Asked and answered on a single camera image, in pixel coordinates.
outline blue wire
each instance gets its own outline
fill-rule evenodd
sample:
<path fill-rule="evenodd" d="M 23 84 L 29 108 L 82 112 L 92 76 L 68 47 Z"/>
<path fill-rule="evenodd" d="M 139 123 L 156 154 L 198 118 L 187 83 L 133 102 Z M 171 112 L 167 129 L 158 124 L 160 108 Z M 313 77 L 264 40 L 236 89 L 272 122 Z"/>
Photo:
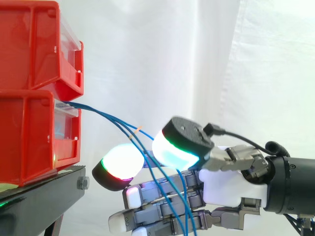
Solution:
<path fill-rule="evenodd" d="M 87 105 L 84 105 L 84 104 L 81 104 L 81 103 L 76 103 L 76 102 L 64 102 L 64 103 L 67 103 L 67 104 L 69 104 L 70 106 L 73 106 L 73 107 L 75 107 L 75 106 L 85 106 L 85 107 L 92 108 L 92 107 L 90 107 L 90 106 L 87 106 Z M 101 112 L 101 111 L 99 111 L 99 112 L 100 112 L 100 113 L 103 113 L 105 116 L 108 116 L 108 117 L 112 118 L 113 120 L 115 120 L 115 121 L 117 121 L 117 122 L 121 122 L 121 123 L 123 123 L 123 124 L 125 124 L 125 125 L 127 125 L 127 126 L 129 126 L 129 127 L 131 127 L 131 128 L 133 128 L 133 129 L 137 129 L 137 127 L 135 127 L 135 126 L 133 126 L 132 124 L 129 124 L 129 123 L 123 121 L 122 119 L 119 119 L 119 118 L 117 118 L 117 117 L 115 117 L 115 116 L 112 116 L 112 115 L 110 115 L 110 114 L 107 114 L 107 113 L 105 113 L 105 112 Z M 142 131 L 142 130 L 139 130 L 139 132 L 142 133 L 142 134 L 144 134 L 145 136 L 147 136 L 149 139 L 154 140 L 154 138 L 153 138 L 152 136 L 150 136 L 149 134 L 147 134 L 146 132 L 144 132 L 144 131 Z"/>
<path fill-rule="evenodd" d="M 105 118 L 108 119 L 110 122 L 112 122 L 114 125 L 116 125 L 116 126 L 117 126 L 124 134 L 126 134 L 126 136 L 129 138 L 129 135 L 126 133 L 125 130 L 123 130 L 123 129 L 117 124 L 117 121 L 114 120 L 114 119 L 112 119 L 112 118 L 110 118 L 110 117 L 107 117 L 104 113 L 101 114 L 102 112 L 100 112 L 100 111 L 98 111 L 98 110 L 96 110 L 96 109 L 94 109 L 94 108 L 92 108 L 92 107 L 89 107 L 89 109 L 84 108 L 84 106 L 86 106 L 86 105 L 83 105 L 83 104 L 75 104 L 75 105 L 73 104 L 73 106 L 74 106 L 74 107 L 77 107 L 77 108 L 80 108 L 80 109 L 85 109 L 85 110 L 89 110 L 89 111 L 94 111 L 94 112 L 100 114 L 101 116 L 105 117 Z M 143 155 L 144 159 L 145 159 L 146 162 L 148 163 L 149 170 L 150 170 L 150 173 L 151 173 L 151 176 L 152 176 L 154 182 L 155 182 L 156 185 L 159 187 L 159 189 L 160 189 L 160 191 L 161 191 L 163 197 L 165 197 L 167 203 L 169 204 L 171 210 L 173 211 L 173 213 L 174 213 L 176 219 L 178 220 L 178 222 L 179 222 L 179 224 L 180 224 L 180 226 L 181 226 L 181 228 L 182 228 L 183 234 L 185 234 L 186 232 L 185 232 L 185 230 L 184 230 L 183 223 L 182 223 L 182 221 L 180 220 L 178 214 L 176 213 L 174 207 L 172 206 L 172 203 L 171 203 L 170 199 L 168 198 L 168 196 L 166 195 L 166 193 L 165 193 L 164 190 L 162 189 L 161 185 L 158 183 L 157 179 L 155 178 L 155 175 L 154 175 L 154 173 L 153 173 L 153 171 L 152 171 L 152 167 L 151 167 L 151 165 L 150 165 L 150 162 L 148 161 L 147 157 L 145 156 L 144 152 L 140 149 L 140 147 L 133 141 L 133 139 L 131 139 L 130 141 L 131 141 L 131 142 L 136 146 L 136 148 L 141 152 L 141 154 Z"/>
<path fill-rule="evenodd" d="M 187 190 L 186 190 L 186 185 L 185 185 L 185 181 L 184 181 L 184 178 L 183 178 L 183 175 L 182 173 L 179 171 L 179 170 L 176 170 L 179 177 L 181 178 L 182 180 L 182 184 L 183 184 L 183 188 L 184 188 L 184 196 L 185 196 L 185 201 L 187 202 Z M 188 236 L 188 211 L 189 209 L 187 209 L 185 207 L 185 229 L 186 229 L 186 236 Z"/>
<path fill-rule="evenodd" d="M 98 114 L 100 114 L 101 116 L 105 117 L 106 119 L 108 119 L 109 121 L 111 121 L 112 123 L 114 123 L 116 126 L 118 125 L 116 122 L 120 123 L 120 125 L 122 125 L 126 130 L 128 130 L 130 132 L 130 134 L 133 135 L 133 137 L 136 139 L 136 141 L 139 143 L 139 145 L 143 148 L 143 151 L 145 154 L 147 154 L 147 156 L 154 162 L 154 164 L 157 166 L 157 168 L 162 172 L 162 174 L 165 176 L 166 180 L 171 184 L 171 186 L 174 188 L 174 190 L 176 191 L 176 193 L 178 194 L 178 196 L 181 198 L 182 202 L 184 203 L 185 205 L 185 210 L 187 209 L 188 210 L 188 214 L 189 214 L 189 217 L 191 218 L 191 223 L 192 223 L 192 228 L 193 228 L 193 232 L 194 232 L 194 235 L 197 236 L 197 231 L 196 231 L 196 226 L 195 226 L 195 222 L 194 222 L 194 219 L 193 219 L 193 215 L 192 215 L 192 212 L 189 210 L 189 206 L 187 204 L 187 202 L 185 201 L 185 199 L 183 198 L 183 196 L 181 195 L 180 191 L 178 190 L 178 188 L 176 187 L 176 185 L 173 183 L 173 181 L 169 178 L 169 176 L 165 173 L 165 171 L 159 166 L 159 163 L 155 160 L 155 158 L 152 158 L 151 155 L 148 153 L 148 151 L 146 150 L 146 148 L 143 146 L 143 144 L 141 143 L 141 141 L 138 139 L 138 137 L 133 134 L 133 132 L 127 127 L 127 125 L 125 124 L 126 122 L 122 121 L 121 119 L 118 119 L 112 115 L 109 115 L 109 114 L 106 114 L 106 113 L 103 113 L 97 109 L 94 109 L 90 106 L 87 106 L 87 105 L 84 105 L 84 104 L 80 104 L 80 103 L 74 103 L 74 102 L 65 102 L 71 106 L 74 106 L 74 107 L 77 107 L 77 108 L 81 108 L 81 109 L 85 109 L 85 110 L 89 110 L 89 111 L 94 111 Z M 150 164 L 146 158 L 146 156 L 144 155 L 144 158 L 146 160 L 146 162 L 148 163 L 148 166 L 149 166 L 149 169 L 150 169 Z"/>

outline glowing dome sensor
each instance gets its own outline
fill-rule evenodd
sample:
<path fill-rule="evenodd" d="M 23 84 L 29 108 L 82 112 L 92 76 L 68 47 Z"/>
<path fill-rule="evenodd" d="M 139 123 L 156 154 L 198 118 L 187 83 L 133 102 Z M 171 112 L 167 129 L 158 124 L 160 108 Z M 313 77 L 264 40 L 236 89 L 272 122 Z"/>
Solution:
<path fill-rule="evenodd" d="M 133 144 L 118 145 L 111 149 L 94 167 L 94 179 L 111 191 L 126 188 L 144 164 L 141 152 Z"/>
<path fill-rule="evenodd" d="M 180 171 L 200 168 L 213 147 L 202 126 L 181 117 L 173 117 L 152 143 L 154 157 Z"/>
<path fill-rule="evenodd" d="M 152 143 L 152 151 L 158 162 L 179 171 L 187 170 L 199 160 L 199 157 L 172 145 L 163 136 L 162 131 L 155 137 Z"/>

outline metal bolt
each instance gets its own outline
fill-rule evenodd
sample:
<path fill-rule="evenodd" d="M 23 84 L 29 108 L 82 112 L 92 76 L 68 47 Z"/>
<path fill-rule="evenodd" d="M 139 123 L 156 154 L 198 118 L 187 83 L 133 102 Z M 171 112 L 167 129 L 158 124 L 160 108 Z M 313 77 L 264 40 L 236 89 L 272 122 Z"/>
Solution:
<path fill-rule="evenodd" d="M 80 177 L 78 179 L 78 188 L 81 190 L 87 190 L 90 186 L 90 178 L 87 176 Z"/>

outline black metal bracket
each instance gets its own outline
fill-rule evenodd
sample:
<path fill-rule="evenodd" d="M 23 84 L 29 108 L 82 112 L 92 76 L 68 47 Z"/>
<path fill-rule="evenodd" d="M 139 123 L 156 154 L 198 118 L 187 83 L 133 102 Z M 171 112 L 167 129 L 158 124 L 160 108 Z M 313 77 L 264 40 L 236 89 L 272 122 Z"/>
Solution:
<path fill-rule="evenodd" d="M 80 184 L 84 166 L 71 166 L 66 172 L 25 187 L 0 193 L 0 235 L 45 236 L 59 234 L 62 215 L 83 195 Z"/>

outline red plastic drawer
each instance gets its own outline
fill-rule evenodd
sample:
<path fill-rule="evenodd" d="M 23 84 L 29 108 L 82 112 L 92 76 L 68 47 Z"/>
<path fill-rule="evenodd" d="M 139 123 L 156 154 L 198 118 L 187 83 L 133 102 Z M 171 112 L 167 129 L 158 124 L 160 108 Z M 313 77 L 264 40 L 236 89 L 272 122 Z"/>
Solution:
<path fill-rule="evenodd" d="M 0 0 L 0 88 L 83 94 L 83 44 L 54 1 Z"/>
<path fill-rule="evenodd" d="M 0 183 L 23 186 L 80 161 L 81 111 L 57 105 L 49 91 L 0 90 Z"/>

